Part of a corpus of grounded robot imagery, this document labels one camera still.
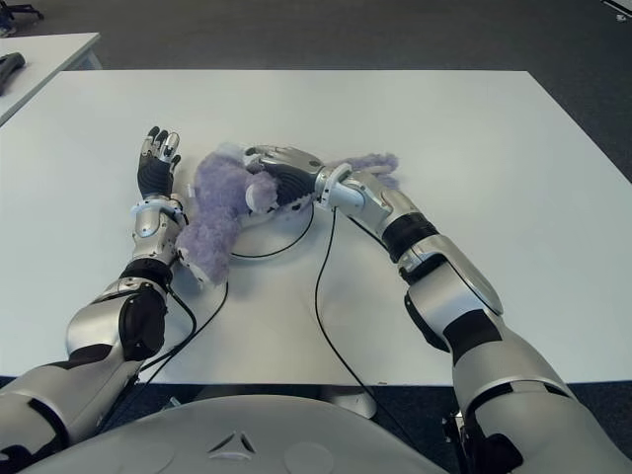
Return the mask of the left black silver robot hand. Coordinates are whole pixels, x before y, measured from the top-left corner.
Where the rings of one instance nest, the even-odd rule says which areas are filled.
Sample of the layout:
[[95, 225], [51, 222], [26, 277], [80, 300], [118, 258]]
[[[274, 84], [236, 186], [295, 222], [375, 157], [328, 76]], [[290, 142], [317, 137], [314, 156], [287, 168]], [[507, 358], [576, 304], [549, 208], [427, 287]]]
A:
[[177, 153], [180, 136], [153, 126], [144, 138], [136, 181], [142, 198], [168, 197], [173, 190], [174, 171], [181, 156]]

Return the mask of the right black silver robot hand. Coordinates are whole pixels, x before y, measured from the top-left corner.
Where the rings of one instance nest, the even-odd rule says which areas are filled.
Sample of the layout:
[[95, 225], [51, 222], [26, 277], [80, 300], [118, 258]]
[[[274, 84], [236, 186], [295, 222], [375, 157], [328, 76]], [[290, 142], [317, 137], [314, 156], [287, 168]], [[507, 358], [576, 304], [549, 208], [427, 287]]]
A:
[[274, 210], [300, 210], [309, 205], [325, 164], [316, 156], [293, 147], [255, 145], [246, 149], [247, 168], [266, 172], [276, 183]]

